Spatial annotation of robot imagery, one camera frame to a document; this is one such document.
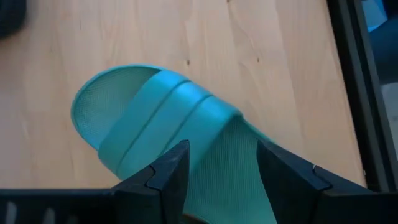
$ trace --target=wood grain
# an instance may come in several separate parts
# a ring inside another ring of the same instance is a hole
[[[30,0],[0,41],[0,187],[118,182],[70,105],[94,74],[153,63],[239,107],[281,146],[364,184],[325,0]]]

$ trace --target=black plastic frame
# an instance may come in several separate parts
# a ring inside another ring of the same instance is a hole
[[[395,191],[398,160],[360,0],[327,0],[368,188]]]
[[[376,193],[270,142],[258,142],[257,163],[278,224],[398,222],[398,194]]]

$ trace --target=light wood table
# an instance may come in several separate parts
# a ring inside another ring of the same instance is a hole
[[[0,41],[0,187],[107,187],[70,105],[94,74],[151,63],[239,107],[282,147],[364,184],[325,0],[28,0]]]

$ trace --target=textured footbed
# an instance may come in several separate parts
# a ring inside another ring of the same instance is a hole
[[[98,150],[140,87],[159,72],[156,67],[130,65],[101,72],[84,85],[72,104],[72,121],[80,136]]]
[[[159,71],[126,66],[91,79],[72,106],[72,120],[82,138],[98,150],[140,87]],[[257,166],[257,138],[266,137],[241,116],[226,125],[190,171],[185,213],[215,224],[276,223]]]

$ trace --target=slide sandal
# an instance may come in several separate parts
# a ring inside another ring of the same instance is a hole
[[[77,93],[72,121],[122,180],[188,139],[184,213],[215,224],[276,223],[256,159],[257,140],[267,137],[183,75],[150,65],[103,71]]]

